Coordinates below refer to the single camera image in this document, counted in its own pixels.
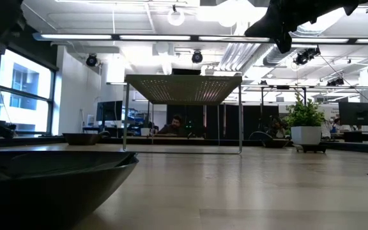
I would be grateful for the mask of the round white ceiling lamp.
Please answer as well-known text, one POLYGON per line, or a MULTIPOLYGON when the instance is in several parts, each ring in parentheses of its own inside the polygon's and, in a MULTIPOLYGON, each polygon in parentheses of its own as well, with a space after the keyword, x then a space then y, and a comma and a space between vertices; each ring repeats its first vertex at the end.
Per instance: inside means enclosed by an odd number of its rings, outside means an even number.
POLYGON ((185 14, 174 4, 167 14, 167 21, 172 26, 180 26, 185 21, 185 14))

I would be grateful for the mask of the silver ventilation duct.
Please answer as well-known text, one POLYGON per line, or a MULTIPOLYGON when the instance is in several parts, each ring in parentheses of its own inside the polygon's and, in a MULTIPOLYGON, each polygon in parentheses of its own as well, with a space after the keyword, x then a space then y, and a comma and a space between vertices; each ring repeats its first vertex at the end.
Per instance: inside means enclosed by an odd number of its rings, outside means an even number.
POLYGON ((230 43, 214 69, 242 72, 255 66, 277 66, 297 50, 298 47, 295 45, 290 51, 281 53, 276 45, 270 43, 230 43))

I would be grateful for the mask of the black office chair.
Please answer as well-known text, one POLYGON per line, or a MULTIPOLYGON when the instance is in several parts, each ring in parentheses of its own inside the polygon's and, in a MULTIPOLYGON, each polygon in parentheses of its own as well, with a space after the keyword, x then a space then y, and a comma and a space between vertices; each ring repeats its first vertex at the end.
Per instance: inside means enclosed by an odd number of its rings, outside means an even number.
POLYGON ((249 135, 250 141, 272 141, 273 137, 266 132, 256 131, 249 135))

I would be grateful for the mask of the person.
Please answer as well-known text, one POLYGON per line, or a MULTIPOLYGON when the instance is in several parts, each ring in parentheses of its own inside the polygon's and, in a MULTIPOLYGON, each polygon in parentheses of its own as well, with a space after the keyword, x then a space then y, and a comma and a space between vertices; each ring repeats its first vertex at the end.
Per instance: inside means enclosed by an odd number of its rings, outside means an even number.
POLYGON ((176 135, 184 137, 187 135, 185 128, 182 125, 182 117, 178 114, 172 117, 171 124, 163 127, 158 133, 158 135, 176 135))
POLYGON ((287 125, 279 117, 273 116, 270 120, 267 134, 274 139, 283 139, 286 137, 287 125))
POLYGON ((331 134, 339 134, 341 132, 341 119, 336 118, 332 123, 332 127, 330 129, 331 134))

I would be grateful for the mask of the long ceiling light strip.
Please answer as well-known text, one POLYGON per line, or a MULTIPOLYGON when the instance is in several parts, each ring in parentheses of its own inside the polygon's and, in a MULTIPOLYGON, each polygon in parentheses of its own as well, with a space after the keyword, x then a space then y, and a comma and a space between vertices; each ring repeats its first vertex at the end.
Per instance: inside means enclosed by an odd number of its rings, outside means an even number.
MULTIPOLYGON (((274 43, 271 38, 228 35, 162 35, 162 34, 44 34, 34 33, 38 41, 123 41, 123 42, 215 42, 215 43, 274 43)), ((296 44, 368 45, 368 38, 297 37, 296 44)))

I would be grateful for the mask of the black computer monitor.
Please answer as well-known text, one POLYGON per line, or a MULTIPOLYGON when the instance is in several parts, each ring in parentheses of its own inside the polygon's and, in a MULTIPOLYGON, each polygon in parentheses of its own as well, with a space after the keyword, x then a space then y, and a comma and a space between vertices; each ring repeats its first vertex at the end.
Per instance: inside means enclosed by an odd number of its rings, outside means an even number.
POLYGON ((368 103, 339 102, 339 117, 342 125, 368 126, 368 103))
POLYGON ((123 102, 98 102, 96 110, 97 121, 119 121, 122 120, 123 102))

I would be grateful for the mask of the black round plate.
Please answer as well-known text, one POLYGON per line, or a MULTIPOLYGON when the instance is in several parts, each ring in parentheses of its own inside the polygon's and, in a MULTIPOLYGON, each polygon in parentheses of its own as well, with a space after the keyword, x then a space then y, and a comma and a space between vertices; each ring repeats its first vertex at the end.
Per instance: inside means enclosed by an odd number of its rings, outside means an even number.
POLYGON ((102 138, 99 134, 85 133, 63 133, 63 137, 72 146, 92 146, 102 138))
POLYGON ((289 144, 287 139, 268 139, 261 142, 265 148, 284 148, 289 144))

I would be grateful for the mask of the large black plate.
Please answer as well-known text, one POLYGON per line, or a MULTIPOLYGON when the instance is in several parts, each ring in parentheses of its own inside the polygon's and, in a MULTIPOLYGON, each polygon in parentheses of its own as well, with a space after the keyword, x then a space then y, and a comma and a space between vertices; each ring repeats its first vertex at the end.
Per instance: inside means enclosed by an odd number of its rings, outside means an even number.
POLYGON ((0 151, 0 230, 69 230, 137 163, 117 151, 0 151))

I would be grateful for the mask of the small black rectangular plate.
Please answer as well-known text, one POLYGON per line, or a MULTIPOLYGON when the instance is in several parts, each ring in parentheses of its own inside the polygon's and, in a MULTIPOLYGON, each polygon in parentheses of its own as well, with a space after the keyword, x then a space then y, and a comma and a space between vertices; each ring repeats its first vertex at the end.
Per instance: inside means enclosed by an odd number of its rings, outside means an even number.
POLYGON ((325 153, 326 152, 326 147, 323 145, 300 145, 300 144, 294 144, 294 147, 296 148, 296 151, 302 151, 304 153, 311 151, 314 153, 317 152, 322 152, 325 153))

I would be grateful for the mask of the black table edge rail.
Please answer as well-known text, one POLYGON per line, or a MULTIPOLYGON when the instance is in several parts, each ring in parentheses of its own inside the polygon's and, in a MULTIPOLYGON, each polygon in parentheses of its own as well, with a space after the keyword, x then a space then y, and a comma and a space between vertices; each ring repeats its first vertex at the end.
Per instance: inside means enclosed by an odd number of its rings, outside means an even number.
MULTIPOLYGON (((0 138, 0 148, 17 147, 17 146, 36 146, 44 144, 64 144, 64 137, 16 137, 13 139, 0 138)), ((186 139, 186 138, 142 138, 142 137, 129 137, 126 145, 128 147, 133 145, 172 145, 172 146, 202 146, 202 147, 238 147, 238 140, 214 140, 214 139, 186 139)), ((320 145, 324 146, 327 150, 340 150, 340 151, 354 151, 361 153, 368 153, 368 143, 357 142, 332 142, 322 141, 320 145)))

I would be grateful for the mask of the black partition panel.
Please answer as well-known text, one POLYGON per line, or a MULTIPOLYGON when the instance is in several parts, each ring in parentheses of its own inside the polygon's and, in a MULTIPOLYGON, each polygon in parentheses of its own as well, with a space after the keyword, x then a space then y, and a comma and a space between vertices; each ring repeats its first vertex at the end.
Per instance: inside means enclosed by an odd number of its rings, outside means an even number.
POLYGON ((279 116, 279 107, 244 105, 168 105, 167 120, 174 115, 183 119, 187 133, 205 139, 235 140, 239 138, 239 112, 242 112, 243 138, 248 140, 253 132, 267 131, 273 118, 279 116))

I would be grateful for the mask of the pale green perforated metal shelf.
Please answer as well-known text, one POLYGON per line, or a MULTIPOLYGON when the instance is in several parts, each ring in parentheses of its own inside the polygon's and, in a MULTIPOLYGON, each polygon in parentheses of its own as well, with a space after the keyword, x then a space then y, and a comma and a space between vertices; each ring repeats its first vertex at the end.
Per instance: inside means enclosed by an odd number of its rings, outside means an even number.
POLYGON ((124 152, 146 153, 146 154, 197 154, 197 155, 240 155, 243 150, 243 121, 242 121, 242 77, 217 77, 202 75, 127 75, 125 77, 125 118, 123 128, 124 152), (153 108, 156 104, 165 105, 216 105, 217 112, 219 105, 238 88, 238 151, 237 152, 207 152, 205 150, 195 151, 194 149, 172 151, 170 149, 155 151, 131 150, 127 148, 127 119, 130 102, 130 87, 136 89, 153 108))

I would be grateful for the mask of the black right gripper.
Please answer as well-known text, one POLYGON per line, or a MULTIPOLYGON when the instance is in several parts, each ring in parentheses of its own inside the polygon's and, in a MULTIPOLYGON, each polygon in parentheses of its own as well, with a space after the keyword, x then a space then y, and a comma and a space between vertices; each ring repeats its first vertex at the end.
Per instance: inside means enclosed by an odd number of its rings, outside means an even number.
POLYGON ((245 30, 246 37, 275 37, 280 53, 289 52, 292 45, 290 31, 306 22, 336 10, 341 4, 335 0, 270 0, 269 11, 245 30))

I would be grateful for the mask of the green plant in white pot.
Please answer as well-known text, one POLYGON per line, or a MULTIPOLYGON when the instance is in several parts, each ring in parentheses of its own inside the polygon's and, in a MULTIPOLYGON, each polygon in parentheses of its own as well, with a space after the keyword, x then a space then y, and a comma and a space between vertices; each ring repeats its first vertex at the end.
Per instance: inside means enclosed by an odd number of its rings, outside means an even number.
POLYGON ((291 131, 291 140, 298 145, 318 145, 321 141, 321 125, 325 119, 319 105, 311 99, 305 101, 295 93, 295 103, 286 107, 285 121, 291 131))

